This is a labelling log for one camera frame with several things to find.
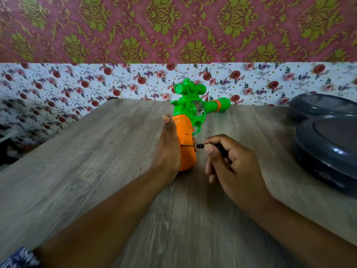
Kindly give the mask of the blue patterned clothing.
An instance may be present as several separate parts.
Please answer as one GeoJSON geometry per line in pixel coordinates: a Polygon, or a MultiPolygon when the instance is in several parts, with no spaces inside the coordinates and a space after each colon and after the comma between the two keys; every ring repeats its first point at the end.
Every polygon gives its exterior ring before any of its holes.
{"type": "Polygon", "coordinates": [[[32,251],[21,247],[0,263],[0,268],[43,268],[43,265],[32,251]]]}

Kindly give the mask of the person's left hand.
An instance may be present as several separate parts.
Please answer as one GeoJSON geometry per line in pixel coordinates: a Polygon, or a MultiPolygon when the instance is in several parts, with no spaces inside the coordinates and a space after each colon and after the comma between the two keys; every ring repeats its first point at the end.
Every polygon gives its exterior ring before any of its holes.
{"type": "Polygon", "coordinates": [[[163,130],[161,132],[155,156],[149,171],[154,177],[164,181],[165,185],[170,185],[176,178],[181,167],[181,154],[172,153],[163,149],[163,130]]]}

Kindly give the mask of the person's right hand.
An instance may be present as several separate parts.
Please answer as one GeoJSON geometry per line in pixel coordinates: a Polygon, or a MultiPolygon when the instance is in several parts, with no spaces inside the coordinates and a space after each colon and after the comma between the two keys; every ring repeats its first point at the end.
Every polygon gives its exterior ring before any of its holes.
{"type": "Polygon", "coordinates": [[[255,153],[233,138],[221,134],[211,136],[204,144],[231,144],[232,171],[205,171],[209,182],[219,181],[227,196],[243,211],[260,211],[274,202],[255,153]]]}

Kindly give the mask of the person's left forearm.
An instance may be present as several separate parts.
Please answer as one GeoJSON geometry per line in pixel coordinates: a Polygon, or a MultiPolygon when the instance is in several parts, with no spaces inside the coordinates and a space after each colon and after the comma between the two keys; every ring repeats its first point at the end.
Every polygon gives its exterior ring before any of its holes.
{"type": "Polygon", "coordinates": [[[34,249],[44,268],[109,267],[177,171],[151,167],[34,249]]]}

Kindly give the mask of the green and orange toy gun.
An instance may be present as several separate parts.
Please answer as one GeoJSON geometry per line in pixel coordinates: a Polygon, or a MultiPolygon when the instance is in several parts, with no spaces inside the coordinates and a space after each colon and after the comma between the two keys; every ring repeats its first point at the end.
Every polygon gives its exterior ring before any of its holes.
{"type": "Polygon", "coordinates": [[[228,98],[204,101],[201,95],[206,93],[206,87],[203,84],[195,84],[190,79],[176,84],[174,92],[181,95],[181,98],[172,101],[171,104],[174,106],[172,119],[176,124],[180,144],[180,171],[186,171],[197,161],[193,136],[200,132],[206,115],[227,111],[231,102],[228,98]]]}

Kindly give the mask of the person's right forearm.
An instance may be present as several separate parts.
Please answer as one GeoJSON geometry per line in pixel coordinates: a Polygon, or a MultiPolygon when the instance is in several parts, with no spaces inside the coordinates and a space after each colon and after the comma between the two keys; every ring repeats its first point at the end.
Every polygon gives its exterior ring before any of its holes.
{"type": "Polygon", "coordinates": [[[357,268],[357,246],[270,195],[242,210],[309,268],[357,268]]]}

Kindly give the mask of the dark grey plastic container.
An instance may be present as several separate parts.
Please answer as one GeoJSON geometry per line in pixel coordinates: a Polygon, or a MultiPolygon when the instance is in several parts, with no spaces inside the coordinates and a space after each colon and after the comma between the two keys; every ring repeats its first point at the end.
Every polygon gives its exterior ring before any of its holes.
{"type": "Polygon", "coordinates": [[[291,152],[314,178],[357,199],[357,116],[306,118],[295,129],[291,152]]]}
{"type": "Polygon", "coordinates": [[[288,118],[297,122],[317,116],[357,116],[356,102],[319,93],[299,94],[290,101],[288,108],[288,118]]]}

